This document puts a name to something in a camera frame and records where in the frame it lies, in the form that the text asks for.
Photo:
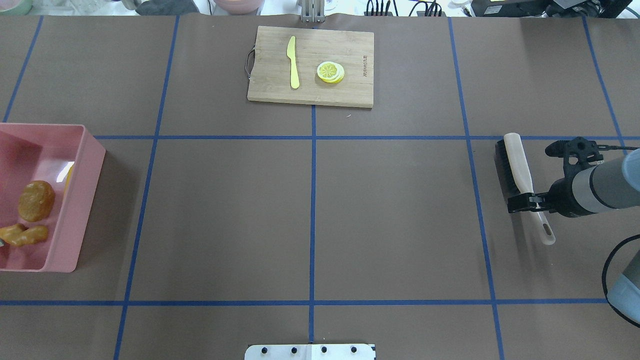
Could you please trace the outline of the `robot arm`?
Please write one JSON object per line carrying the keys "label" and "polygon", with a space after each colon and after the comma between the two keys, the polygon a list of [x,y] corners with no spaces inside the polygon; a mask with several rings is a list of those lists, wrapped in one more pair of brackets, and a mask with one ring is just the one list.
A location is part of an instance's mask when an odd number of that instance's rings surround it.
{"label": "robot arm", "polygon": [[530,214],[542,243],[556,242],[547,214],[579,218],[640,204],[637,147],[601,145],[578,136],[554,141],[544,152],[547,157],[562,160],[563,176],[548,191],[538,193],[521,135],[510,132],[496,142],[496,155],[509,194],[507,211]]}

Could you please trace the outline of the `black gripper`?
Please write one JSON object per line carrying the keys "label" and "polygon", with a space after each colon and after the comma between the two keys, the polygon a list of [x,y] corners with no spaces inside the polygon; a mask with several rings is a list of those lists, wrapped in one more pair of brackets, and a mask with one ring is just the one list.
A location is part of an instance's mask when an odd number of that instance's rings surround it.
{"label": "black gripper", "polygon": [[520,193],[510,196],[507,199],[507,211],[509,214],[547,211],[549,214],[560,214],[567,218],[581,216],[581,207],[573,195],[569,181],[555,181],[547,193]]}

